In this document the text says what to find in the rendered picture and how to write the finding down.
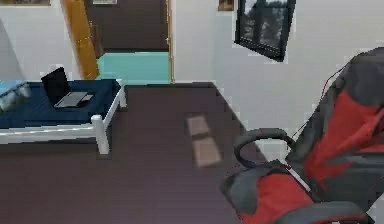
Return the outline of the small framed picture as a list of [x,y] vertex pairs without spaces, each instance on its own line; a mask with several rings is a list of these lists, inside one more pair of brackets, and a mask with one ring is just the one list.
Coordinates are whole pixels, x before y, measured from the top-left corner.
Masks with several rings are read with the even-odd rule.
[[218,10],[219,11],[233,11],[234,10],[234,0],[219,0]]

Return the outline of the black framed window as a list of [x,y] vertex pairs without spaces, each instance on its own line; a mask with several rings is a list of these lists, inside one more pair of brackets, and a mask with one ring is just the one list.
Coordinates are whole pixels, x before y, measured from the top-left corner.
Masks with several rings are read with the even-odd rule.
[[237,0],[234,43],[283,62],[296,0]]

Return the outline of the orange wooden room door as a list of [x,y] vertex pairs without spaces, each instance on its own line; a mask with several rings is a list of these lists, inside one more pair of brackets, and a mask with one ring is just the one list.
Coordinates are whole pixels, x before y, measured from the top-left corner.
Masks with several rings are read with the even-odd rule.
[[61,0],[81,77],[94,80],[99,69],[84,0]]

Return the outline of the black laptop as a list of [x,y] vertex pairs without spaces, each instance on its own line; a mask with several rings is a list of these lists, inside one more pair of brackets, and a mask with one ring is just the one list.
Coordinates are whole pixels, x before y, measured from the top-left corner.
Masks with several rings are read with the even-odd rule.
[[49,102],[54,108],[79,107],[93,98],[89,92],[72,91],[65,69],[59,67],[41,78]]

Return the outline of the red and black office chair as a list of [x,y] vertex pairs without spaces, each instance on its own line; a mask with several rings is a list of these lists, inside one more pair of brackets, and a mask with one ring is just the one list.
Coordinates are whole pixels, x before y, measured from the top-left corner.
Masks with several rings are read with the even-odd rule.
[[379,224],[368,212],[384,194],[384,47],[343,67],[298,138],[253,129],[234,154],[262,139],[285,141],[285,159],[241,157],[220,186],[243,224]]

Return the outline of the white bed with blue mattress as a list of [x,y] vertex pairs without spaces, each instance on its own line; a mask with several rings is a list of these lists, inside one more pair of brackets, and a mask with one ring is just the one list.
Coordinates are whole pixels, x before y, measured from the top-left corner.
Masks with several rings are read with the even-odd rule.
[[29,82],[32,95],[0,113],[0,145],[94,138],[100,154],[108,155],[108,126],[118,107],[126,107],[121,79],[75,80],[72,91],[92,98],[80,107],[54,108],[41,82]]

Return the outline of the light blue pillow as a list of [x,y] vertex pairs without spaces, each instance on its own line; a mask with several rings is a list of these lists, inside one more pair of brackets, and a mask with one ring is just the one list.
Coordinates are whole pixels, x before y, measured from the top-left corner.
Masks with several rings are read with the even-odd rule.
[[0,80],[0,113],[11,110],[30,96],[31,89],[27,82]]

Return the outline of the wide framed picture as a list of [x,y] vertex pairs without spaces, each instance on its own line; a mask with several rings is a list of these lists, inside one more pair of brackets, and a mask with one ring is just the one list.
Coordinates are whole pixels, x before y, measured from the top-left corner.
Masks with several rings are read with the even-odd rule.
[[0,0],[0,6],[50,6],[51,0]]

